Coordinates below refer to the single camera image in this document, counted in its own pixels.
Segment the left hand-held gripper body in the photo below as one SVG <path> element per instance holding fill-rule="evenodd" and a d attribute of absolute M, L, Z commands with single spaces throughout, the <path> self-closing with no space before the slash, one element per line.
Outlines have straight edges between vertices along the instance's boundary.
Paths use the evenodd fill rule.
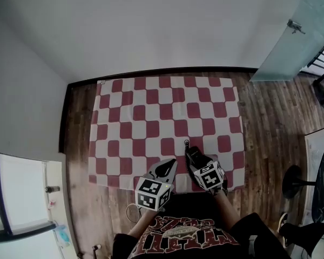
<path fill-rule="evenodd" d="M 134 178 L 135 204 L 157 212 L 170 199 L 173 189 L 173 183 L 137 176 Z"/>

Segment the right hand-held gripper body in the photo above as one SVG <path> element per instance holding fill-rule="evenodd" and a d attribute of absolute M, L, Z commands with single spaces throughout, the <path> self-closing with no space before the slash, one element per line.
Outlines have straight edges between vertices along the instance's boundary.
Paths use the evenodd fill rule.
<path fill-rule="evenodd" d="M 210 162 L 193 174 L 199 186 L 204 190 L 218 188 L 224 181 L 224 170 L 217 161 Z"/>

